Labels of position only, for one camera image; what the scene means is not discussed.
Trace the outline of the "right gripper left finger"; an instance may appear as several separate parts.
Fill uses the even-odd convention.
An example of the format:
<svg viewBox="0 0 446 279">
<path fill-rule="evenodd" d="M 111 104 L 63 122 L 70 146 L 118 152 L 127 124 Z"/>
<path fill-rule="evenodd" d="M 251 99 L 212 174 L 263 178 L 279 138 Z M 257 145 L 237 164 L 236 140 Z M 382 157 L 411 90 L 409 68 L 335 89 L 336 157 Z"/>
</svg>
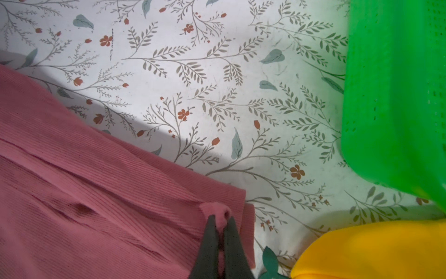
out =
<svg viewBox="0 0 446 279">
<path fill-rule="evenodd" d="M 220 236 L 217 230 L 216 217 L 211 215 L 207 219 L 199 253 L 188 279 L 219 278 L 219 240 Z"/>
</svg>

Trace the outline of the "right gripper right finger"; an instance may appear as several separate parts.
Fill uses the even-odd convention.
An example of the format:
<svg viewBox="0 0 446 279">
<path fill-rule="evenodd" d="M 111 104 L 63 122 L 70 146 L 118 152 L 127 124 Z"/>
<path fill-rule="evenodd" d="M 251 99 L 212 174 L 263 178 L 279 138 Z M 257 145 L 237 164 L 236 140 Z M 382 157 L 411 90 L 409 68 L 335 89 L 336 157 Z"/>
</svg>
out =
<svg viewBox="0 0 446 279">
<path fill-rule="evenodd" d="M 224 229 L 225 279 L 254 279 L 233 217 Z"/>
</svg>

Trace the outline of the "maroon tank top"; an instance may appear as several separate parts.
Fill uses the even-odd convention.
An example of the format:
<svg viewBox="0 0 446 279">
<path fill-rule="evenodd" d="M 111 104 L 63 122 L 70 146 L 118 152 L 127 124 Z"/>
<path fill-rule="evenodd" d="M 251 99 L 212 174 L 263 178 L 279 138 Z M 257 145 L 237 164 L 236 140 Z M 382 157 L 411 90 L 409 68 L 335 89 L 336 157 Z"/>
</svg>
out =
<svg viewBox="0 0 446 279">
<path fill-rule="evenodd" d="M 1 67 L 1 277 L 188 279 L 209 216 L 219 279 L 233 217 L 251 271 L 246 193 L 86 125 Z"/>
</svg>

